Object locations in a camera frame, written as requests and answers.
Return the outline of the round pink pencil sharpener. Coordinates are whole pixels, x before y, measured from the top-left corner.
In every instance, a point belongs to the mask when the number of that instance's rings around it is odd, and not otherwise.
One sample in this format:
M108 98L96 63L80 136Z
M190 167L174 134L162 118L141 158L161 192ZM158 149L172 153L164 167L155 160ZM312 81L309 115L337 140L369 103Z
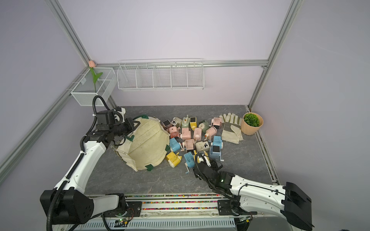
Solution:
M212 137L215 136L217 134L217 128L215 127L210 127L206 130L205 132L205 139L207 140L212 140Z

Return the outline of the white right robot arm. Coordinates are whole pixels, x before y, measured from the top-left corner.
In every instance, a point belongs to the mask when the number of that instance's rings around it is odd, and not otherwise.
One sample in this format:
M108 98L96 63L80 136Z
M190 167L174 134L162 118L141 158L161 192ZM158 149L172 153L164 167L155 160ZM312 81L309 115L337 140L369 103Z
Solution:
M296 184L268 185L254 182L230 172L217 171L206 163L193 168L197 178L231 202L232 214L257 212L285 218L294 227L312 231L312 200Z

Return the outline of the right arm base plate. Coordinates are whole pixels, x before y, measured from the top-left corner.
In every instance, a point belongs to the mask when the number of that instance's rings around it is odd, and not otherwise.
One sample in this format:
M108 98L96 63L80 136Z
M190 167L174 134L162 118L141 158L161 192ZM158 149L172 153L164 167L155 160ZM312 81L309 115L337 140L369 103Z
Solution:
M237 202L222 199L217 201L218 213L221 216L241 216L241 215L257 215L256 211L244 211L237 205Z

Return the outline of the olive green pencil sharpener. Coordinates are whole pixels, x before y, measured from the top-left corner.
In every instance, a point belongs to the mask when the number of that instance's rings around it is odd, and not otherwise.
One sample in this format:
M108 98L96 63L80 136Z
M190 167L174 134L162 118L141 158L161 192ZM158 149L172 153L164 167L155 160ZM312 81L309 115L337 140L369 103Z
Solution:
M202 120L200 123L199 123L199 126L198 126L201 130L202 130L202 133L206 133L206 131L209 129L210 127L210 124L208 121L206 120Z

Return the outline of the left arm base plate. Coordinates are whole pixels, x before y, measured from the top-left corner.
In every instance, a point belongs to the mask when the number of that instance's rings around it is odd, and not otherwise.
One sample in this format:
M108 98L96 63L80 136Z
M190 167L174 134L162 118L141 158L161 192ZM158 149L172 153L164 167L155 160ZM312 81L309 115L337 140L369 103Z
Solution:
M127 201L125 207L104 212L106 218L139 217L142 211L141 201Z

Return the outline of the pale blue pencil sharpener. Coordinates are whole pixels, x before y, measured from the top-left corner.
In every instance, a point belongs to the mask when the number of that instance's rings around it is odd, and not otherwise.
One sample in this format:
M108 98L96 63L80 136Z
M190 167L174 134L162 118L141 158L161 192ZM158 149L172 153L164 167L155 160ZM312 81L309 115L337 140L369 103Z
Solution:
M224 162L222 159L222 153L221 153L221 147L218 145L212 145L210 148L210 154L209 157L212 159L218 159L221 162Z

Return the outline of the cream tote bag green handles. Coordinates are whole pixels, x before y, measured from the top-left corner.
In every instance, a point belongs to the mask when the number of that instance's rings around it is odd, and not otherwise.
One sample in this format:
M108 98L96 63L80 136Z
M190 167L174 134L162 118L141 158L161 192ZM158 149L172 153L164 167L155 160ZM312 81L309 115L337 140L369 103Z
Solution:
M134 171L156 167L167 154L169 133L162 127L160 120L154 117L138 118L139 127L126 139L112 145L116 155Z

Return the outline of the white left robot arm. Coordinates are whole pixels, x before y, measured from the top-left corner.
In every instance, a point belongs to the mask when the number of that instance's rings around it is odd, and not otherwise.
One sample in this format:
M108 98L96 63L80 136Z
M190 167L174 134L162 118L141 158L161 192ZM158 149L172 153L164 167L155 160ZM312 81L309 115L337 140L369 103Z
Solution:
M116 123L98 125L83 136L80 142L82 149L67 174L52 190L45 190L40 196L48 231L53 229L53 225L85 224L94 216L108 211L126 213L128 205L123 193L91 199L85 195L85 188L98 160L114 139L132 134L139 125L137 120L121 119Z

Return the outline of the beige pencil sharpener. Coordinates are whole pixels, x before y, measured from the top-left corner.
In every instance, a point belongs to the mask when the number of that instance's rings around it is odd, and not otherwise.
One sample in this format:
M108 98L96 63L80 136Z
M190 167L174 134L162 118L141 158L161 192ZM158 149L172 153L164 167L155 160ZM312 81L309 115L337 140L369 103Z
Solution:
M172 125L175 126L175 127L180 127L182 124L182 119L181 118L178 118L178 117L174 117L172 119Z
M209 152L209 150L210 150L210 144L207 141L197 142L195 144L195 147L196 147L197 152L201 152L201 151Z

